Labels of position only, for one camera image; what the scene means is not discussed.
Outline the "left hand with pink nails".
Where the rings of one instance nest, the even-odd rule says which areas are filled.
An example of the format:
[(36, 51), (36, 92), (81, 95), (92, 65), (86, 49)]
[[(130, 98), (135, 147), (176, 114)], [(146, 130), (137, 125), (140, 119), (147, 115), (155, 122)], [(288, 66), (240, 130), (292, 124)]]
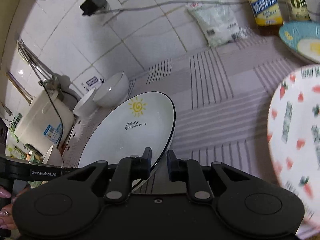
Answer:
[(17, 200), (17, 198), (30, 190), (30, 185), (28, 184), (22, 191), (20, 191), (11, 201), (10, 204), (4, 206), (1, 209), (1, 229), (8, 229), (8, 230), (16, 230), (17, 225), (13, 219), (12, 216), (12, 207), (14, 202)]

